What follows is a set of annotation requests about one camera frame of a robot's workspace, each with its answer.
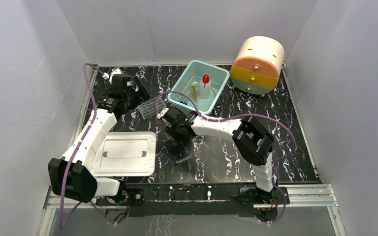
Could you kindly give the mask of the red-cap wash bottle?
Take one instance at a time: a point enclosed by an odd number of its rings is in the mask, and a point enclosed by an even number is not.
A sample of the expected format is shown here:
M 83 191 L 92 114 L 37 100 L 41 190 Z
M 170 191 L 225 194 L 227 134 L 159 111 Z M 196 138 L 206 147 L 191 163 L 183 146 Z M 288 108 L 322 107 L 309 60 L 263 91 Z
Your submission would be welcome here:
M 211 83 L 209 75 L 205 74 L 199 83 L 199 97 L 202 99 L 207 99 L 210 97 L 211 93 Z

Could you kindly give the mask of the clear test tube rack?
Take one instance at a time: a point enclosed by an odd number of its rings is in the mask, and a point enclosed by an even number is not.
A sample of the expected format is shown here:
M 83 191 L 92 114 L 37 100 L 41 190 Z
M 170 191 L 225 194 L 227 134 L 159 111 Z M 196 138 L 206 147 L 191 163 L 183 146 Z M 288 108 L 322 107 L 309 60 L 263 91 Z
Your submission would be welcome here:
M 143 119 L 148 119 L 156 116 L 157 113 L 161 112 L 165 107 L 166 104 L 161 98 L 153 98 L 138 105 L 137 110 Z

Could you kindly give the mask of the aluminium frame rail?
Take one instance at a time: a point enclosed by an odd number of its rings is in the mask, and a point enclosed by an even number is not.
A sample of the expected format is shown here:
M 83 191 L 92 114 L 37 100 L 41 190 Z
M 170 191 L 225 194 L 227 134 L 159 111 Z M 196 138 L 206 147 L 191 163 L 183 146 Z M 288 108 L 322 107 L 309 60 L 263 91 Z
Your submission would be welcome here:
M 339 214 L 339 205 L 330 184 L 287 185 L 289 207 L 327 207 L 335 235 L 345 236 L 346 231 Z M 44 202 L 44 212 L 39 225 L 38 236 L 50 234 L 56 209 L 60 206 L 59 196 L 48 189 Z

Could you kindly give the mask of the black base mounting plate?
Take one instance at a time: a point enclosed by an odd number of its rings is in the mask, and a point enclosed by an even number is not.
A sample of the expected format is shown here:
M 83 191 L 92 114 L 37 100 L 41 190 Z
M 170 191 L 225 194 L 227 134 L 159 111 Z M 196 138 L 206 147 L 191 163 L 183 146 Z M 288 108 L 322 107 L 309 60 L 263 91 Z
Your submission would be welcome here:
M 238 215 L 254 217 L 260 210 L 281 207 L 285 193 L 265 192 L 254 183 L 137 184 L 128 183 L 131 216 Z

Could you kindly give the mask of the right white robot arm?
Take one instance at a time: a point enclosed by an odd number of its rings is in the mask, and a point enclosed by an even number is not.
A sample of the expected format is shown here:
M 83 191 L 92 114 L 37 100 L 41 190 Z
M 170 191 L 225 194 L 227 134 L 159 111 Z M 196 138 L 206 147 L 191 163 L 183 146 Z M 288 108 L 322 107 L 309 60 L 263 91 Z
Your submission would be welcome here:
M 180 144 L 197 136 L 210 136 L 235 145 L 255 174 L 255 186 L 241 187 L 234 196 L 239 203 L 287 205 L 287 194 L 278 186 L 274 169 L 275 138 L 256 117 L 213 118 L 196 112 L 185 114 L 177 108 L 164 108 L 156 117 L 165 123 L 165 132 Z

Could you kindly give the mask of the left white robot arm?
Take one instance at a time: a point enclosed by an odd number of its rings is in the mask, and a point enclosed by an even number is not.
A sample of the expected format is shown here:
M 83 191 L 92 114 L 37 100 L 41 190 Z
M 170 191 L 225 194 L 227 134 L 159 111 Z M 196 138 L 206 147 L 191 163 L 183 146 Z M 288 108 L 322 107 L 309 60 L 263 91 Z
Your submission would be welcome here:
M 97 151 L 119 118 L 150 99 L 142 82 L 127 74 L 103 74 L 109 89 L 95 98 L 91 93 L 91 115 L 73 144 L 60 158 L 48 163 L 51 188 L 55 195 L 83 203 L 94 198 L 108 197 L 121 205 L 127 199 L 127 191 L 111 174 L 97 177 L 91 172 Z

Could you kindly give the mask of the round orange yellow drawer cabinet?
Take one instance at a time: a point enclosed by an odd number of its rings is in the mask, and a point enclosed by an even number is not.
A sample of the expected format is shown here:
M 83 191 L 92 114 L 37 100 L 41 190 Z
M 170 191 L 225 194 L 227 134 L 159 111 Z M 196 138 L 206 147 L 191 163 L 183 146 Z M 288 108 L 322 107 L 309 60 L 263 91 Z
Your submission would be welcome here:
M 265 36 L 248 38 L 230 69 L 230 78 L 236 88 L 263 97 L 278 84 L 284 48 L 280 42 Z

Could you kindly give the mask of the blue-cap test tube lower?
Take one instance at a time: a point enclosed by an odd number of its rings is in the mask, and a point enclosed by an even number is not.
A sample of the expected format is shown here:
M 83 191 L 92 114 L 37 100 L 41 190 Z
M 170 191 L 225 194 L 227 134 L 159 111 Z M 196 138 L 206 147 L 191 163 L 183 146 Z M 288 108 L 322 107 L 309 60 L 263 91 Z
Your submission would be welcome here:
M 190 160 L 190 159 L 191 159 L 191 156 L 186 156 L 186 157 L 184 157 L 184 158 L 181 158 L 181 159 L 175 161 L 175 162 L 174 162 L 174 165 L 177 166 L 177 165 L 179 165 L 179 164 L 181 164 L 181 163 L 183 163 L 183 162 L 185 162 L 185 161 L 188 161 L 188 160 Z

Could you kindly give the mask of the brown test tube brush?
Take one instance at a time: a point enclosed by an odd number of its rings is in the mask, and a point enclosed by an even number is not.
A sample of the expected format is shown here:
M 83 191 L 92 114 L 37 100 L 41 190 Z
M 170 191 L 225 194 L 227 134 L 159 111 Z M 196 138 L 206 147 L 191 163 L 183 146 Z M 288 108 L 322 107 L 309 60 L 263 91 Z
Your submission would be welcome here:
M 199 87 L 199 85 L 193 85 L 193 86 L 190 87 L 190 93 L 191 93 L 192 99 L 194 101 L 198 100 L 198 89 L 197 89 L 198 87 Z

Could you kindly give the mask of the tan rubber tubing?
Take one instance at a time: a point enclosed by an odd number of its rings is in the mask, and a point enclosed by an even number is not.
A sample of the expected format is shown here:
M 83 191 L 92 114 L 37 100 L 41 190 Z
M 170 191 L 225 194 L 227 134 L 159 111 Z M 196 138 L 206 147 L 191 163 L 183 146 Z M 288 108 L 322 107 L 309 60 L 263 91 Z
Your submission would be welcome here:
M 211 94 L 213 95 L 213 98 L 217 96 L 217 92 L 209 84 L 204 85 L 196 83 L 186 90 L 186 95 L 195 101 L 198 99 L 208 99 L 211 97 Z

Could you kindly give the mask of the light teal plastic bin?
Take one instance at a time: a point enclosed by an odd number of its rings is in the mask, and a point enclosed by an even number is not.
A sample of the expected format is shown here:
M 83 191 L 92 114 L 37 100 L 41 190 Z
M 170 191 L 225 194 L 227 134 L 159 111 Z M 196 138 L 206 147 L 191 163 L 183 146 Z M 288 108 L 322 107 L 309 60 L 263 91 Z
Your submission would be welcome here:
M 196 105 L 199 112 L 209 115 L 229 76 L 226 69 L 192 60 L 167 95 L 167 100 L 186 114 L 194 111 Z

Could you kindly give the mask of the white bin lid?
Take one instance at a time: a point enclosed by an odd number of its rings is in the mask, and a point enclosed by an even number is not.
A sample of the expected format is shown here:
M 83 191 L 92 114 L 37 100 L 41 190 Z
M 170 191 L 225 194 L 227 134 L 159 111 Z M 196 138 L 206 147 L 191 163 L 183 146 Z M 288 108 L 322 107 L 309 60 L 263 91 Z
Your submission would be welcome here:
M 156 165 L 157 136 L 151 131 L 109 132 L 92 163 L 94 177 L 148 177 Z

